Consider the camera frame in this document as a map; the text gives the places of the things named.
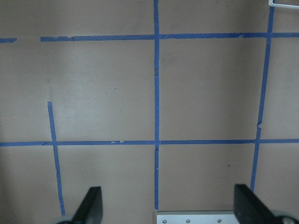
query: metal plate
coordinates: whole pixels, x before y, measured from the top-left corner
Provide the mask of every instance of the metal plate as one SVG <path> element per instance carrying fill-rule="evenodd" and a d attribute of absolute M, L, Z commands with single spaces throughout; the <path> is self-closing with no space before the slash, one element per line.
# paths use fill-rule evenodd
<path fill-rule="evenodd" d="M 239 224 L 233 211 L 159 211 L 157 224 Z"/>

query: blue painter's tape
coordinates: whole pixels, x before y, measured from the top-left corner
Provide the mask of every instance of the blue painter's tape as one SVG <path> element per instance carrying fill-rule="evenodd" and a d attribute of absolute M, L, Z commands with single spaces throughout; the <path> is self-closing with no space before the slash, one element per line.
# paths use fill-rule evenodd
<path fill-rule="evenodd" d="M 154 75 L 155 75 L 155 209 L 159 209 L 159 144 L 160 144 L 160 77 L 159 77 L 159 57 L 160 57 L 160 30 L 159 30 L 159 10 L 158 0 L 154 0 L 154 30 L 155 30 L 155 55 L 154 55 Z"/>
<path fill-rule="evenodd" d="M 53 107 L 52 107 L 51 102 L 48 102 L 48 112 L 49 112 L 49 120 L 50 120 L 50 129 L 51 129 L 51 136 L 52 136 L 52 142 L 53 142 L 53 149 L 54 149 L 54 161 L 55 161 L 55 168 L 56 168 L 58 199 L 59 199 L 59 204 L 60 204 L 61 215 L 64 216 L 65 215 L 64 199 L 63 199 L 63 195 L 62 195 L 62 184 L 61 184 L 61 175 L 60 175 L 60 166 L 59 166 L 58 147 L 57 147 L 57 140 L 56 140 Z"/>
<path fill-rule="evenodd" d="M 259 145 L 260 145 L 261 131 L 262 131 L 260 126 L 261 123 L 263 122 L 263 109 L 264 109 L 266 88 L 267 88 L 267 77 L 268 77 L 270 51 L 271 51 L 271 38 L 272 38 L 272 31 L 273 31 L 273 19 L 274 19 L 274 7 L 270 7 L 266 52 L 265 52 L 265 59 L 264 59 L 264 66 L 263 66 L 262 89 L 261 89 L 260 105 L 259 105 L 258 118 L 257 118 L 256 143 L 255 143 L 255 150 L 253 155 L 253 164 L 252 164 L 252 173 L 251 173 L 251 182 L 250 182 L 250 189 L 252 191 L 254 191 L 255 182 L 256 182 L 256 170 L 257 170 Z"/>
<path fill-rule="evenodd" d="M 51 141 L 21 141 L 21 142 L 0 142 L 0 147 L 11 146 L 52 146 Z"/>
<path fill-rule="evenodd" d="M 52 102 L 48 102 L 48 113 L 49 113 L 49 120 L 50 120 L 50 129 L 51 129 L 52 141 L 53 142 L 57 142 L 57 140 L 56 140 L 56 132 L 55 132 L 55 124 L 54 124 L 54 115 L 53 115 Z"/>
<path fill-rule="evenodd" d="M 153 40 L 154 35 L 43 36 L 41 42 Z"/>
<path fill-rule="evenodd" d="M 154 145 L 155 141 L 58 141 L 58 146 Z"/>
<path fill-rule="evenodd" d="M 256 38 L 267 37 L 267 33 L 211 33 L 211 34 L 166 34 L 160 39 L 206 39 L 206 38 Z"/>
<path fill-rule="evenodd" d="M 299 37 L 299 33 L 273 33 L 273 38 L 292 38 Z"/>
<path fill-rule="evenodd" d="M 261 139 L 260 144 L 299 143 L 299 139 Z"/>
<path fill-rule="evenodd" d="M 162 140 L 161 145 L 253 144 L 256 140 Z"/>
<path fill-rule="evenodd" d="M 17 38 L 0 38 L 0 43 L 13 43 L 17 41 Z"/>
<path fill-rule="evenodd" d="M 60 41 L 72 41 L 71 38 L 67 36 L 42 36 L 41 42 L 60 42 Z"/>
<path fill-rule="evenodd" d="M 155 149 L 155 209 L 159 210 L 159 148 Z"/>

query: floor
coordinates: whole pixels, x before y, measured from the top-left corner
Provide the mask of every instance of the floor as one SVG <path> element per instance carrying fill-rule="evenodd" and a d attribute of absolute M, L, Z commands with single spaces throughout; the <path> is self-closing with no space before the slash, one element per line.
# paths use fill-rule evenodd
<path fill-rule="evenodd" d="M 299 10 L 0 0 L 0 18 L 1 223 L 72 215 L 101 186 L 103 224 L 151 224 L 231 210 L 235 183 L 299 217 Z"/>

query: blue tape line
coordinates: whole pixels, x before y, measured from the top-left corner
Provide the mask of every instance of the blue tape line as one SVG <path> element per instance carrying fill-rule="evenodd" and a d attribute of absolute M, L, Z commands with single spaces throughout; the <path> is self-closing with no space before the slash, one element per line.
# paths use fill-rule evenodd
<path fill-rule="evenodd" d="M 261 144 L 299 143 L 299 139 L 261 139 Z"/>
<path fill-rule="evenodd" d="M 273 33 L 272 38 L 292 38 L 299 37 L 299 33 Z"/>
<path fill-rule="evenodd" d="M 155 141 L 58 141 L 58 146 L 154 145 Z"/>
<path fill-rule="evenodd" d="M 243 140 L 162 140 L 161 145 L 253 144 L 254 139 Z"/>
<path fill-rule="evenodd" d="M 251 181 L 250 181 L 250 189 L 252 191 L 254 191 L 254 186 L 255 186 L 255 182 L 256 182 L 256 170 L 257 170 L 259 145 L 260 145 L 261 131 L 262 131 L 261 124 L 263 121 L 263 109 L 264 109 L 264 103 L 265 103 L 267 77 L 268 77 L 269 61 L 270 61 L 273 19 L 274 19 L 274 7 L 270 7 L 269 21 L 268 21 L 268 32 L 267 32 L 268 36 L 267 36 L 266 52 L 265 52 L 265 59 L 264 59 L 264 66 L 263 66 L 262 89 L 261 89 L 260 105 L 259 105 L 258 119 L 257 119 L 256 143 L 255 143 L 255 149 L 254 149 L 254 155 L 253 155 L 252 173 L 251 173 Z"/>
<path fill-rule="evenodd" d="M 161 140 L 160 145 L 217 145 L 255 144 L 255 139 L 241 140 Z M 299 139 L 260 139 L 260 144 L 299 143 Z M 0 142 L 0 147 L 52 146 L 52 141 Z M 101 146 L 101 145 L 156 145 L 155 140 L 143 141 L 58 141 L 57 146 Z"/>
<path fill-rule="evenodd" d="M 158 0 L 154 0 L 154 30 L 155 30 L 155 209 L 159 210 L 159 129 L 160 129 L 160 77 L 159 77 L 159 57 L 160 57 L 160 34 L 159 34 L 159 10 Z"/>
<path fill-rule="evenodd" d="M 159 210 L 159 148 L 155 149 L 155 209 Z"/>
<path fill-rule="evenodd" d="M 153 40 L 154 35 L 42 36 L 41 42 Z"/>
<path fill-rule="evenodd" d="M 299 33 L 273 33 L 271 35 L 272 38 L 299 37 Z M 159 34 L 159 39 L 267 38 L 267 36 L 268 33 Z M 40 39 L 41 42 L 154 40 L 155 35 L 42 36 Z M 0 43 L 16 40 L 17 38 L 0 38 Z"/>
<path fill-rule="evenodd" d="M 255 38 L 267 37 L 267 33 L 210 33 L 210 34 L 165 34 L 160 39 L 198 39 L 198 38 Z"/>
<path fill-rule="evenodd" d="M 0 43 L 13 43 L 17 41 L 17 38 L 0 38 Z"/>
<path fill-rule="evenodd" d="M 51 141 L 20 141 L 20 142 L 0 142 L 0 147 L 11 146 L 52 146 Z"/>
<path fill-rule="evenodd" d="M 57 147 L 57 140 L 56 140 L 53 108 L 51 102 L 48 102 L 48 112 L 49 112 L 50 129 L 51 129 L 51 136 L 52 136 L 52 142 L 54 148 L 54 161 L 55 161 L 55 168 L 56 168 L 58 199 L 60 204 L 61 215 L 64 216 L 65 215 L 64 199 L 62 196 L 62 184 L 61 184 L 61 175 L 60 175 L 60 166 L 59 166 L 58 147 Z"/>

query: grid square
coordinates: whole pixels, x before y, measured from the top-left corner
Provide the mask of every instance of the grid square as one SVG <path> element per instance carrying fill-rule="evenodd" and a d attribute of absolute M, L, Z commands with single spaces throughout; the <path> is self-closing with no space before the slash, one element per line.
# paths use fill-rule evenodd
<path fill-rule="evenodd" d="M 154 139 L 153 41 L 45 43 L 57 140 Z"/>
<path fill-rule="evenodd" d="M 298 0 L 276 0 L 278 4 L 299 5 Z M 289 8 L 275 8 L 273 32 L 299 32 L 299 10 Z"/>
<path fill-rule="evenodd" d="M 0 142 L 51 141 L 39 45 L 0 45 Z"/>
<path fill-rule="evenodd" d="M 153 1 L 1 1 L 1 35 L 153 34 Z"/>
<path fill-rule="evenodd" d="M 272 40 L 262 139 L 299 138 L 298 38 Z"/>
<path fill-rule="evenodd" d="M 49 223 L 61 216 L 53 147 L 1 147 L 0 164 L 1 223 Z"/>
<path fill-rule="evenodd" d="M 249 186 L 254 145 L 161 145 L 160 210 L 232 210 L 234 184 Z"/>
<path fill-rule="evenodd" d="M 152 223 L 153 146 L 59 147 L 65 211 L 76 211 L 90 186 L 101 186 L 103 223 Z"/>
<path fill-rule="evenodd" d="M 153 41 L 1 47 L 0 141 L 154 139 Z"/>
<path fill-rule="evenodd" d="M 255 139 L 264 39 L 163 40 L 162 140 Z"/>
<path fill-rule="evenodd" d="M 299 218 L 299 144 L 261 144 L 256 195 L 269 207 Z"/>
<path fill-rule="evenodd" d="M 267 32 L 269 6 L 260 0 L 162 0 L 160 33 Z"/>

